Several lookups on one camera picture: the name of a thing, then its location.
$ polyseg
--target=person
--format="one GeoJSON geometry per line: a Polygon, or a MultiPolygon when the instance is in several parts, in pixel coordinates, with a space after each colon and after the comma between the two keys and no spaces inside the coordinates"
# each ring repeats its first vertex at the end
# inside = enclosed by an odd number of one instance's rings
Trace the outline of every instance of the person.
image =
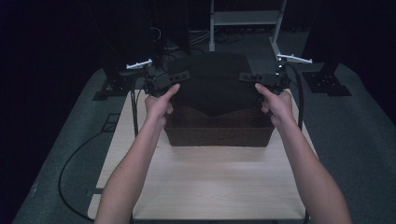
{"type": "MultiPolygon", "coordinates": [[[[164,115],[173,111],[169,101],[179,87],[176,84],[165,95],[146,99],[145,122],[106,183],[95,223],[129,223],[166,122],[164,115]]],[[[352,223],[341,190],[297,126],[290,93],[282,91],[275,95],[261,84],[256,84],[256,89],[265,98],[262,112],[273,113],[271,121],[279,130],[297,190],[314,223],[352,223]]]]}

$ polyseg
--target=white shelf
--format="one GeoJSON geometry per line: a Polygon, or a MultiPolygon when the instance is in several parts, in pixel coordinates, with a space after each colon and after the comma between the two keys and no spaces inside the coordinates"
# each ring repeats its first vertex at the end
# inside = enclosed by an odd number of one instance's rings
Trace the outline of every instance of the white shelf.
{"type": "Polygon", "coordinates": [[[271,11],[217,11],[214,25],[262,25],[276,24],[278,10],[271,11]]]}
{"type": "Polygon", "coordinates": [[[277,46],[277,36],[279,35],[280,25],[282,24],[283,15],[287,0],[282,1],[279,10],[264,11],[216,11],[215,0],[211,1],[210,7],[210,40],[209,51],[215,51],[215,26],[219,25],[275,25],[274,36],[270,38],[270,44],[274,55],[279,53],[277,46]]]}

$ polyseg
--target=gray floor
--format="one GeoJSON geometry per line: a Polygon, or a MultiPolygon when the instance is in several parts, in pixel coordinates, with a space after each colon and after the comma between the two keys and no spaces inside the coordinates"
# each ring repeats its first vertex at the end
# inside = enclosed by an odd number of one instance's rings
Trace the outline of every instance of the gray floor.
{"type": "MultiPolygon", "coordinates": [[[[282,53],[301,55],[307,33],[281,33],[282,53]]],[[[207,50],[207,44],[196,46],[207,50]]],[[[275,70],[276,61],[268,34],[246,35],[232,45],[216,45],[217,51],[239,52],[247,56],[254,73],[275,70]]],[[[320,63],[298,65],[300,72],[318,71],[320,63]]],[[[313,94],[304,85],[304,122],[318,156],[346,195],[355,223],[394,223],[396,220],[396,129],[375,100],[364,89],[359,77],[340,64],[335,72],[352,96],[329,97],[313,94]]],[[[73,152],[101,132],[110,113],[120,113],[124,97],[93,101],[105,81],[98,70],[92,75],[65,123],[30,195],[14,223],[89,223],[62,202],[58,178],[73,152]]],[[[64,170],[62,191],[77,211],[86,214],[96,181],[113,133],[101,133],[72,158],[64,170]]],[[[207,223],[209,221],[145,221],[147,223],[207,223]]],[[[218,221],[217,223],[271,223],[271,221],[218,221]]],[[[279,223],[302,223],[280,220],[279,223]]]]}

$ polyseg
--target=dark background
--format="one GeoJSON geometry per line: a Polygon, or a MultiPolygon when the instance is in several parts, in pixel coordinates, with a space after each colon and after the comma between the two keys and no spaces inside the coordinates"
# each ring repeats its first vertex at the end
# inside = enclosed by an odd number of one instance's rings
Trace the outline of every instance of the dark background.
{"type": "MultiPolygon", "coordinates": [[[[104,67],[109,77],[117,79],[116,68],[125,63],[161,56],[158,46],[151,43],[150,25],[161,27],[165,36],[185,48],[187,28],[208,28],[208,0],[166,1],[161,7],[156,7],[156,1],[109,2],[0,3],[1,223],[14,218],[81,90],[97,69],[104,67]]],[[[239,2],[234,9],[277,7],[276,1],[267,6],[260,1],[239,2]]],[[[315,2],[289,0],[283,30],[311,27],[304,55],[314,62],[335,58],[350,66],[394,122],[394,3],[315,2]]],[[[217,7],[227,5],[226,0],[217,1],[217,7]]]]}

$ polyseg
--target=wooden table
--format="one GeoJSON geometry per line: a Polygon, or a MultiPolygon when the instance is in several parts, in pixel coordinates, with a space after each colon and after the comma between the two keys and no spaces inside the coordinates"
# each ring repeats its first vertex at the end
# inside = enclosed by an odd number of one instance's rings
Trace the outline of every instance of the wooden table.
{"type": "MultiPolygon", "coordinates": [[[[146,110],[141,95],[138,123],[146,110]]],[[[298,110],[293,101],[293,111],[298,110]]],[[[304,135],[312,146],[304,126],[304,135]]],[[[97,188],[134,141],[131,98],[127,97],[108,150],[97,188]]],[[[100,194],[94,194],[88,216],[95,218],[100,194]]],[[[304,217],[279,132],[267,147],[171,147],[165,131],[148,170],[145,187],[134,208],[134,219],[241,220],[304,217]]]]}

